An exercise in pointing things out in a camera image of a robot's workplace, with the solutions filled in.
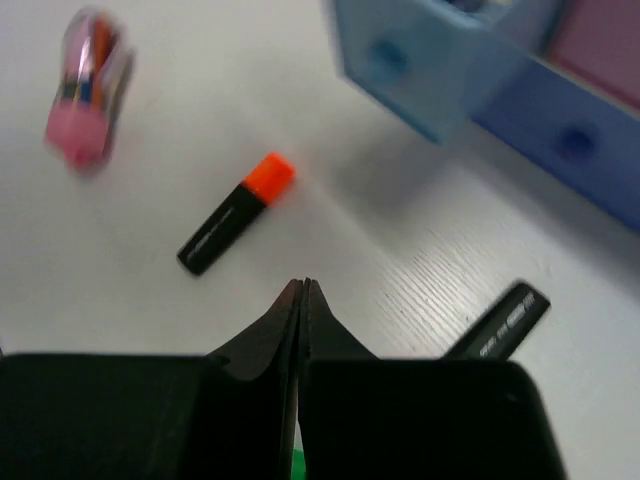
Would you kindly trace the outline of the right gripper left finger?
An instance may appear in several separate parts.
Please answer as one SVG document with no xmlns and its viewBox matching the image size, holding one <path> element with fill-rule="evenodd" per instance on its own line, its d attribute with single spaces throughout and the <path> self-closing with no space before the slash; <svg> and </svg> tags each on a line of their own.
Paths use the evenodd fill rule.
<svg viewBox="0 0 640 480">
<path fill-rule="evenodd" d="M 13 354 L 5 479 L 286 479 L 303 284 L 207 355 Z"/>
</svg>

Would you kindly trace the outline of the light blue small drawer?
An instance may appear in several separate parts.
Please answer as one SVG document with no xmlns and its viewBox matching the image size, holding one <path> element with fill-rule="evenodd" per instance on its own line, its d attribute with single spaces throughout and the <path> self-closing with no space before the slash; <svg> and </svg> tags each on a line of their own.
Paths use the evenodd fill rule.
<svg viewBox="0 0 640 480">
<path fill-rule="evenodd" d="M 427 139 L 479 113 L 554 28 L 561 1 L 332 1 L 346 76 Z"/>
</svg>

